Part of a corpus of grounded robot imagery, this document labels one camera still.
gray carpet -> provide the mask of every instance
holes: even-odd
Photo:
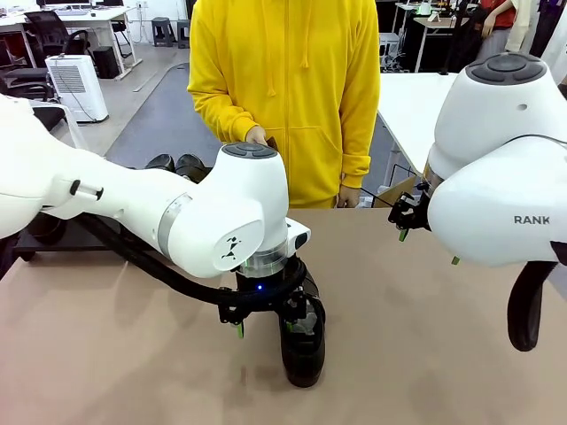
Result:
[[[186,91],[189,64],[171,68],[151,93],[134,118],[120,134],[106,157],[123,166],[144,167],[160,153],[179,158],[184,153],[200,157],[212,166],[221,143],[193,111],[191,96]],[[376,193],[384,179],[384,170],[392,137],[377,118],[370,156],[370,173],[364,180],[364,189]],[[403,159],[400,164],[407,167]],[[394,178],[399,182],[407,172],[397,170]]]

gray pants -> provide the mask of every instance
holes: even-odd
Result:
[[[488,38],[483,41],[477,55],[477,60],[485,60],[506,51],[506,43],[508,42],[510,30],[511,28],[494,29]]]

mannequin hand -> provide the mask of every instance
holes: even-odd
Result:
[[[361,190],[340,185],[337,208],[354,208],[361,201]]]
[[[268,146],[266,144],[266,130],[264,130],[260,126],[252,127],[250,130],[248,130],[248,133],[246,133],[246,141],[248,143],[257,143]]]
[[[488,38],[488,36],[493,32],[495,22],[496,22],[496,15],[493,15],[492,13],[490,13],[486,17],[485,24],[482,27],[482,38],[483,39]]]

gray stool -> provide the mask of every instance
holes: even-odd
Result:
[[[189,48],[189,21],[180,19],[177,21],[177,49]]]
[[[177,43],[174,29],[171,27],[169,18],[157,17],[151,20],[151,32],[153,33],[153,45],[158,47],[158,43],[173,47]]]

yellow jacket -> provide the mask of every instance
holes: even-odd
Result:
[[[225,142],[276,139],[291,207],[330,205],[368,173],[377,116],[375,0],[198,0],[190,28],[195,110]]]

